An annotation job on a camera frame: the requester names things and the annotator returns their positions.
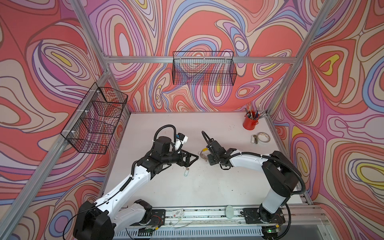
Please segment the metal keyring organizer yellow grip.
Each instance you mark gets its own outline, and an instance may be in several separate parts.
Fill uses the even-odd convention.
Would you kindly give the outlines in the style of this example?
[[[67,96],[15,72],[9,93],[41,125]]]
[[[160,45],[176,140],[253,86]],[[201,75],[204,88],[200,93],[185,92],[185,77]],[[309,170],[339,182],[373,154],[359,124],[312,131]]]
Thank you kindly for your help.
[[[201,159],[203,159],[205,162],[209,160],[208,155],[210,154],[208,148],[202,149],[200,152],[198,152],[198,155]]]

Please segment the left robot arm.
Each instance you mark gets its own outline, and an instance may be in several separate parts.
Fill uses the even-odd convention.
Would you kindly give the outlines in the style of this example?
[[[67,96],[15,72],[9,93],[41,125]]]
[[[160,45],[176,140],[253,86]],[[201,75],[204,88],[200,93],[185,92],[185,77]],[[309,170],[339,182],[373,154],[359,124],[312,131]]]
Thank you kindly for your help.
[[[144,200],[123,206],[128,200],[173,164],[190,167],[192,154],[182,149],[188,137],[179,133],[175,140],[161,136],[144,157],[135,161],[131,174],[94,203],[86,201],[76,216],[73,236],[77,240],[111,240],[115,234],[132,224],[147,224],[152,218],[152,206]]]

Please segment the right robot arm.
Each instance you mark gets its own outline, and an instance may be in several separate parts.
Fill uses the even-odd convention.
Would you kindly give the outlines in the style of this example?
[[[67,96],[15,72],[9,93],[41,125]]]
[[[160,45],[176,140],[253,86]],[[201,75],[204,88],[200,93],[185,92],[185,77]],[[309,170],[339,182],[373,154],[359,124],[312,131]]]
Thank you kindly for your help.
[[[218,165],[222,170],[233,168],[246,174],[255,173],[255,177],[247,176],[241,183],[246,183],[266,194],[256,209],[244,208],[242,214],[246,223],[283,224],[283,208],[294,195],[301,195],[305,183],[300,171],[284,154],[274,151],[272,154],[242,152],[234,148],[225,149],[214,139],[207,140],[210,165]]]

